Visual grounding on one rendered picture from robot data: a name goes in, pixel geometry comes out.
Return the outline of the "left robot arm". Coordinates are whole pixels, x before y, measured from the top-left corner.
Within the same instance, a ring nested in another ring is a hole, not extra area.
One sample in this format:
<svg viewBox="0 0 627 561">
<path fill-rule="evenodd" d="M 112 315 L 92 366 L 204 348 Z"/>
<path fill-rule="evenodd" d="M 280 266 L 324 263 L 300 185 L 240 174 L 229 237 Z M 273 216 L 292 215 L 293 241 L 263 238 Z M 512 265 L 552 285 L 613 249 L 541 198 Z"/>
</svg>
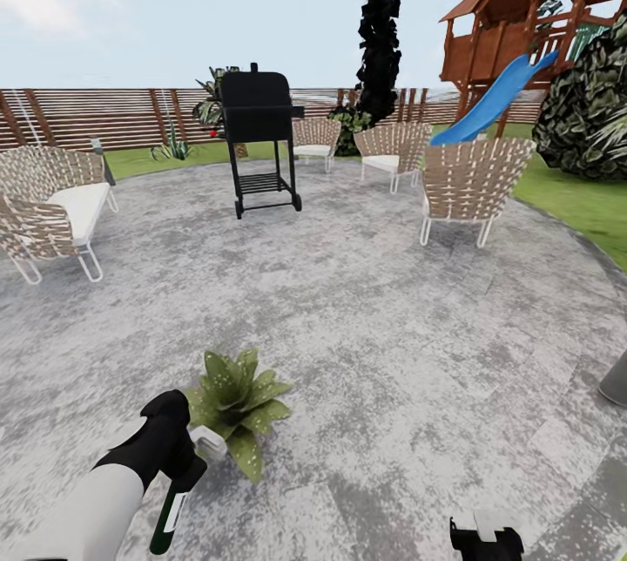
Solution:
<svg viewBox="0 0 627 561">
<path fill-rule="evenodd" d="M 2 561 L 115 561 L 156 475 L 191 492 L 207 469 L 199 450 L 224 459 L 224 438 L 206 426 L 189 430 L 189 401 L 178 389 L 154 397 L 140 418 L 107 445 L 109 454 Z"/>
</svg>

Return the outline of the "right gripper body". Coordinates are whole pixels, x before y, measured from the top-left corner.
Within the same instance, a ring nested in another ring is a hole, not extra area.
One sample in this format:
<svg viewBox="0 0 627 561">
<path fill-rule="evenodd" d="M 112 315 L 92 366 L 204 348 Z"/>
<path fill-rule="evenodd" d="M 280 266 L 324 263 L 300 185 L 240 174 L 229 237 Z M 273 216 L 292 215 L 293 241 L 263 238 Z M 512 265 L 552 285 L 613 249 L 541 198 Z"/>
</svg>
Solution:
<svg viewBox="0 0 627 561">
<path fill-rule="evenodd" d="M 462 561 L 523 561 L 520 541 L 512 530 L 495 529 L 496 542 L 483 542 L 475 531 L 458 529 Z"/>
</svg>

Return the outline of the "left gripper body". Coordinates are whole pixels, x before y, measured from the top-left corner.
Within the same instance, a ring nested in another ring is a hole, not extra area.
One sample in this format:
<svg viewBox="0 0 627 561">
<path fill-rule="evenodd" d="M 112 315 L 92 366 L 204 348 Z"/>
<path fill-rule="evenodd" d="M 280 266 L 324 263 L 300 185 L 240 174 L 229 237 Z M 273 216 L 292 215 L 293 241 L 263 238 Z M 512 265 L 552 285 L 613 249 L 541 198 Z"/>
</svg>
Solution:
<svg viewBox="0 0 627 561">
<path fill-rule="evenodd" d="M 161 471 L 187 493 L 191 492 L 192 487 L 203 476 L 206 469 L 206 461 L 203 461 L 202 456 L 199 456 L 192 448 L 191 440 L 179 454 L 167 457 L 161 466 Z"/>
</svg>

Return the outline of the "insectifuge atomizer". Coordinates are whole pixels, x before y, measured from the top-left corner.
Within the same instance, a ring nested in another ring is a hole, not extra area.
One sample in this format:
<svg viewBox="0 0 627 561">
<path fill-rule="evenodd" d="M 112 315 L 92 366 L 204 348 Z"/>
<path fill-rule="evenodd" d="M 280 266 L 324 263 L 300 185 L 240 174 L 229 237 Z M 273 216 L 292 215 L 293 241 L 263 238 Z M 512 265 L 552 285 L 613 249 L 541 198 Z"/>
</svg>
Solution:
<svg viewBox="0 0 627 561">
<path fill-rule="evenodd" d="M 172 481 L 168 494 L 166 494 L 163 510 L 159 515 L 156 530 L 152 536 L 151 553 L 159 555 L 166 553 L 172 543 L 173 535 L 177 528 L 180 514 L 184 507 L 187 492 Z"/>
</svg>

